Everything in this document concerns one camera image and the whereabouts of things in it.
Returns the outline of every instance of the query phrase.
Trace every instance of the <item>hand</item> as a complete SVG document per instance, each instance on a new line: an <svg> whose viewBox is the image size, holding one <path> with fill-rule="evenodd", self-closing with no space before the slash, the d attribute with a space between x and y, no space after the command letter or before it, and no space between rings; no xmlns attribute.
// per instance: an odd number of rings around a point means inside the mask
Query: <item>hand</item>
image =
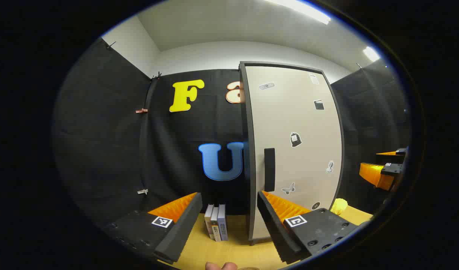
<svg viewBox="0 0 459 270"><path fill-rule="evenodd" d="M238 266L233 262L227 262L223 265L223 268L221 269L217 264L207 262L204 266L204 270L238 270Z"/></svg>

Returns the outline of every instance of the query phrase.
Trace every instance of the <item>butterfly sticker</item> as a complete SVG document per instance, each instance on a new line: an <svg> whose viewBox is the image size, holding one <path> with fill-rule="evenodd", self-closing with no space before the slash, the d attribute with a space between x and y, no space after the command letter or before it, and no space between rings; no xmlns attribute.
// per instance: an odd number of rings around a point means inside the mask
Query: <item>butterfly sticker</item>
<svg viewBox="0 0 459 270"><path fill-rule="evenodd" d="M284 191L284 193L286 193L286 195L289 195L289 193L296 191L296 188L294 187L294 184L295 183L292 182L291 186L289 188L285 187L285 188L282 188L281 190Z"/></svg>

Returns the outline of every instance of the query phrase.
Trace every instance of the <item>sticker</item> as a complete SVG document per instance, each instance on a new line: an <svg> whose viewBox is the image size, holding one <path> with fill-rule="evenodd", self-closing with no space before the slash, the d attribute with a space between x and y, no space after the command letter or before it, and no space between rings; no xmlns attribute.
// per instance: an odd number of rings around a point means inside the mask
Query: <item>sticker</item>
<svg viewBox="0 0 459 270"><path fill-rule="evenodd" d="M329 163L327 164L327 168L326 168L326 172L327 173L332 173L332 166L334 166L334 161L329 161Z"/></svg>
<svg viewBox="0 0 459 270"><path fill-rule="evenodd" d="M289 195L289 193L296 191L296 188L294 187L294 182L291 183L291 186L282 188L281 190L286 193L286 195Z"/></svg>
<svg viewBox="0 0 459 270"><path fill-rule="evenodd" d="M173 222L172 219L167 219L165 217L156 217L156 219L153 220L151 224L154 224L156 226L161 226L163 228L167 228L169 224L171 224L171 222Z"/></svg>
<svg viewBox="0 0 459 270"><path fill-rule="evenodd" d="M311 209L312 210L316 210L319 207L320 204L321 204L320 202L317 202L317 203L313 204L313 207L311 207Z"/></svg>
<svg viewBox="0 0 459 270"><path fill-rule="evenodd" d="M316 75L314 74L309 74L309 78L311 78L311 82L313 84L319 84L319 80L318 80L318 77L316 77Z"/></svg>
<svg viewBox="0 0 459 270"><path fill-rule="evenodd" d="M267 84L261 84L260 85L260 89L261 90L264 90L264 89L268 89L268 88L271 88L271 87L274 87L274 82L268 82Z"/></svg>
<svg viewBox="0 0 459 270"><path fill-rule="evenodd" d="M296 227L296 226L299 226L301 224L305 224L307 223L306 219L304 219L304 217L301 217L301 215L299 216L296 216L296 217L290 217L289 219L285 219L289 226L291 227Z"/></svg>
<svg viewBox="0 0 459 270"><path fill-rule="evenodd" d="M289 139L291 141L291 147L296 147L296 146L300 145L301 143L303 143L301 141L301 137L296 132L291 132L291 137Z"/></svg>
<svg viewBox="0 0 459 270"><path fill-rule="evenodd" d="M314 100L314 106L317 110L324 110L324 104L322 104L322 99Z"/></svg>

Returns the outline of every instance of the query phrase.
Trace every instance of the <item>blue letter u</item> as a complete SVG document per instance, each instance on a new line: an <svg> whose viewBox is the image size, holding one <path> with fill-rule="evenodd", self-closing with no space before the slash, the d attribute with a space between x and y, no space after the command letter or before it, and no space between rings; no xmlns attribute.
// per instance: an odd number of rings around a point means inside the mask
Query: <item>blue letter u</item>
<svg viewBox="0 0 459 270"><path fill-rule="evenodd" d="M215 181L229 181L238 177L243 172L243 143L229 143L227 148L231 150L233 168L230 171L221 171L218 165L219 144L203 144L198 147L202 153L202 168L204 174Z"/></svg>

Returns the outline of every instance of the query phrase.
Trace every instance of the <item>white door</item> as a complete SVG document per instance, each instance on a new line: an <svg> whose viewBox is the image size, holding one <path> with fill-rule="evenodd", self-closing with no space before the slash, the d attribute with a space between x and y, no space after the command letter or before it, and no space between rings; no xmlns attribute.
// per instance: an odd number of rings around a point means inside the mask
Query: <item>white door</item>
<svg viewBox="0 0 459 270"><path fill-rule="evenodd" d="M275 148L275 190L271 193L310 210L330 208L339 183L342 136L324 76L267 66L246 66L246 73L254 129L256 193L264 189L264 149ZM292 183L294 191L287 191ZM269 237L258 208L252 207L256 208L252 239Z"/></svg>

